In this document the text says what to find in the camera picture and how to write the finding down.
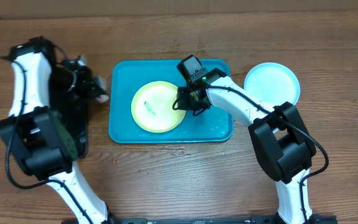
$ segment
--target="wooden table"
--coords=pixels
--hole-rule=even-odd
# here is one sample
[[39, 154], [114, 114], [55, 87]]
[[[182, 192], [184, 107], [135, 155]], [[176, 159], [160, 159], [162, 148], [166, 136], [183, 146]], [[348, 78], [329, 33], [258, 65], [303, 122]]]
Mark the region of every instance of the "wooden table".
[[[0, 55], [44, 35], [69, 56], [85, 54], [111, 81], [122, 60], [220, 58], [242, 86], [258, 63], [290, 67], [301, 83], [297, 107], [327, 150], [326, 172], [309, 181], [315, 213], [358, 223], [358, 11], [205, 16], [97, 17], [0, 21]], [[0, 119], [12, 103], [13, 72], [0, 60]], [[122, 218], [246, 217], [274, 214], [275, 184], [236, 122], [224, 143], [120, 145], [108, 136], [109, 105], [93, 107], [89, 154], [80, 167], [96, 194]], [[0, 140], [0, 223], [59, 223], [73, 215], [48, 187], [18, 190], [6, 179]], [[323, 165], [318, 152], [312, 170]], [[23, 184], [35, 182], [13, 165]]]

